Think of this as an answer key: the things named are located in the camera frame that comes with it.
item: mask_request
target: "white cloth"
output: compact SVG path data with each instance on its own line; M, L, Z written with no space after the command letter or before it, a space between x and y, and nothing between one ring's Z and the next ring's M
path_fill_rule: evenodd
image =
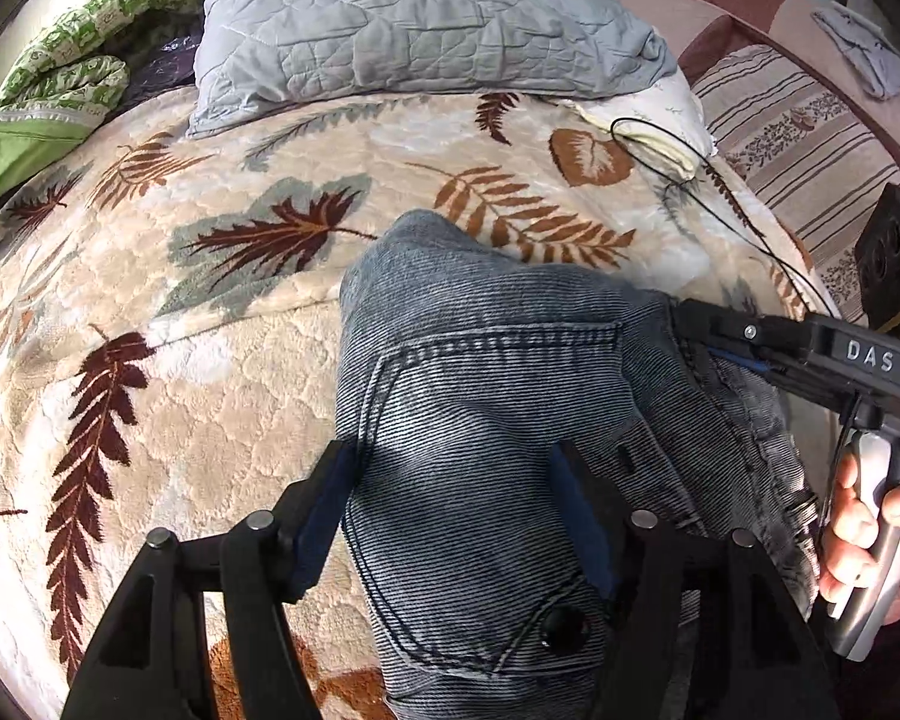
M837 2L815 10L813 18L847 57L868 95L889 100L900 94L900 55L879 26Z
M681 71L664 76L642 92L605 100L562 100L562 104L573 108L594 127L626 136L628 151L647 159L674 180L693 178L703 162L701 158L711 157L717 151L703 123L703 105L690 91ZM621 117L643 119L656 127L634 121L619 122L614 127L615 119Z

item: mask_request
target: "hand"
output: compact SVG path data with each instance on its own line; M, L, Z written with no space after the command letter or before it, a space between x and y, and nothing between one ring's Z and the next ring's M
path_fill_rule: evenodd
M878 527L866 504L857 498L853 485L859 472L857 457L844 453L837 467L830 524L823 533L820 592L823 598L838 603L855 587L868 587L877 576L877 565L867 551L874 546ZM900 487L884 497L881 514L900 527ZM900 619L900 591L883 624Z

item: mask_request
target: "green cloth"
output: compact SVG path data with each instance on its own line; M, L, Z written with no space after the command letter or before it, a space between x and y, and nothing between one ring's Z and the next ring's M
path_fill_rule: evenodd
M142 15L195 16L203 1L86 0L31 41L0 88L0 195L79 146L117 107L130 83L124 59L156 47L141 39L165 38ZM98 53L110 47L121 56Z
M90 127L52 119L0 121L0 195L73 151Z

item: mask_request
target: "black cable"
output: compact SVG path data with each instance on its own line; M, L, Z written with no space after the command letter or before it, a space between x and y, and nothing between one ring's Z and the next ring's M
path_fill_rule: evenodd
M794 288L794 291L797 293L797 295L799 295L800 302L803 303L803 307L805 309L807 309L807 311L813 313L810 306L807 304L807 301L804 299L803 294L800 292L799 288L797 288L797 284L794 283L794 276L797 276L797 278L799 278L800 281L802 281L805 285L807 285L807 288L810 290L810 292L812 292L814 295L816 295L817 300L820 300L820 303L821 303L821 305L823 305L823 308L826 309L826 312L828 314L830 314L831 317L834 317L834 319L836 318L834 316L833 311L831 311L830 306L827 304L826 300L823 298L823 295L821 295L820 291L813 285L813 283L806 276L804 276L799 271L799 269L794 268L794 266L790 265L790 263L788 263L788 262L784 261L783 259L781 259L780 257L776 256L776 254L774 254L772 251L770 251L770 249L768 247L761 247L760 245L757 245L755 242L749 240L749 238L746 237L746 235L744 235L739 230L734 228L734 226L732 224L730 224L723 217L721 217L716 211L714 211L712 208L710 208L705 202L703 202L698 196L696 196L696 194L693 194L692 191L687 189L686 185L690 181L693 181L696 178L696 176L694 176L693 178L688 178L685 181L676 181L676 180L674 180L673 177L670 177L669 175L667 175L667 173L663 172L663 170L660 170L657 167L650 165L648 162L641 159L639 156L634 154L632 151L625 148L623 146L623 144L620 143L620 140L618 140L619 138L622 138L625 141L630 141L630 142L634 142L634 143L638 142L638 141L636 138L634 138L634 136L622 135L622 134L618 134L616 132L617 124L620 124L620 122L637 122L638 124L643 124L646 127L653 127L654 129L659 130L660 132L664 133L665 135L669 135L671 138L674 139L674 141L681 143L682 146L686 146L687 148L690 149L690 151L692 151L694 154L696 154L696 156L698 156L701 159L701 162L704 165L706 165L706 167L709 167L713 172L717 173L717 175L720 175L720 172L715 167L713 167L710 160L707 159L706 156L704 156L699 151L697 151L696 148L694 148L693 146L690 145L690 143L687 143L687 141L684 141L684 139L682 137L674 134L673 132L670 132L669 129L667 129L666 127L660 127L659 124L654 124L653 122L647 122L647 121L645 121L645 119L637 119L636 117L632 117L632 116L621 116L621 117L618 117L617 119L614 119L610 123L610 137L613 139L613 141L616 143L616 145L620 146L620 148L623 148L624 153L626 153L627 156L631 157L631 159L636 160L637 162L640 163L640 165L645 167L647 170L649 170L650 172L653 172L655 175L659 176L660 178L663 178L664 180L666 180L668 182L666 189L663 191L664 196L666 196L666 194L668 193L668 191L670 190L671 187L677 187L677 189L682 190L688 197L690 197L690 199L692 199L694 202L696 202L696 204L698 204L698 206L703 208L703 210L705 210L709 215L712 215L713 218L715 218L720 224L724 225L728 230L730 230L730 232L735 234L741 241L743 241L745 244L748 244L751 247L755 248L757 251L759 251L764 256L770 257L770 259L772 259L776 264L780 265L780 268L783 269L783 274L789 279L791 285Z
M827 525L830 524L830 513L833 509L833 485L837 481L837 466L840 464L841 456L844 454L844 448L847 446L847 437L853 427L853 420L860 409L860 403L863 397L859 392L855 392L853 399L845 408L844 413L840 415L842 426L840 427L840 436L837 437L837 445L833 447L833 455L830 458L830 469L826 478L826 498L823 499L823 511L820 515L820 529L817 531L817 537L814 539L817 548L817 554L821 555L821 542L823 541L823 531L826 531Z

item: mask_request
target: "denim jeans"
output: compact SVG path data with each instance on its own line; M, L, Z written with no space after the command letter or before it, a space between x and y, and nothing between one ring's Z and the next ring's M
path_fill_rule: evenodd
M547 481L571 439L634 507L753 531L800 611L816 499L776 391L674 333L672 299L524 265L413 211L343 280L337 432L365 473L343 533L400 720L574 718L605 637ZM586 615L571 652L548 613ZM696 613L687 594L682 622Z

